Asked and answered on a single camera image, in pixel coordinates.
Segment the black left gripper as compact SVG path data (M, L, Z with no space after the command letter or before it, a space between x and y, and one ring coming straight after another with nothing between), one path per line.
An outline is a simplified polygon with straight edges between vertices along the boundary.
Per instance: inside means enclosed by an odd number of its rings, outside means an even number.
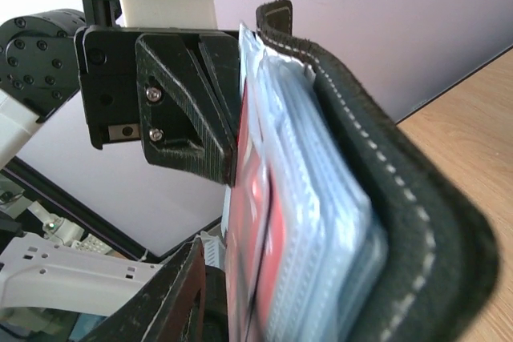
M151 165L233 184L237 31L90 26L75 52L94 148L142 136Z

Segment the black leather card holder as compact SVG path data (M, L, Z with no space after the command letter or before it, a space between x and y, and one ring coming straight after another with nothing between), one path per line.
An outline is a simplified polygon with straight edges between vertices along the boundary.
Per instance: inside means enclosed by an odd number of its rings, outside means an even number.
M279 201L270 341L457 340L498 280L490 224L292 21L267 2L238 38L240 118L251 87Z

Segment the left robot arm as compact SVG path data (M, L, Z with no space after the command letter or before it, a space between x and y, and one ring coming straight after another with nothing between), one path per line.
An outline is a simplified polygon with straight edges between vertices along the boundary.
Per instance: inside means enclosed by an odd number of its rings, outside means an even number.
M141 140L152 165L232 185L240 56L235 31L214 30L213 0L83 8L1 25L1 169L81 92L93 147ZM1 319L13 308L111 316L163 267L58 239L25 233L1 209Z

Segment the red VIP card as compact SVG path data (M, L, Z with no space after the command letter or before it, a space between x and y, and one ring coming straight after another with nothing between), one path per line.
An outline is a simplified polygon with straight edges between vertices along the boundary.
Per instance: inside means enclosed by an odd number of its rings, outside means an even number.
M271 310L282 247L273 246L278 208L273 158L263 104L245 87L238 136L236 181L228 206L226 292L228 338L270 341Z

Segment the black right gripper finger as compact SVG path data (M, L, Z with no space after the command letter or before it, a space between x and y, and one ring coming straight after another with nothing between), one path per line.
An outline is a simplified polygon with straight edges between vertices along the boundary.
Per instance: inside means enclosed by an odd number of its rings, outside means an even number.
M82 340L89 342L200 341L205 303L204 248L183 245L124 305Z

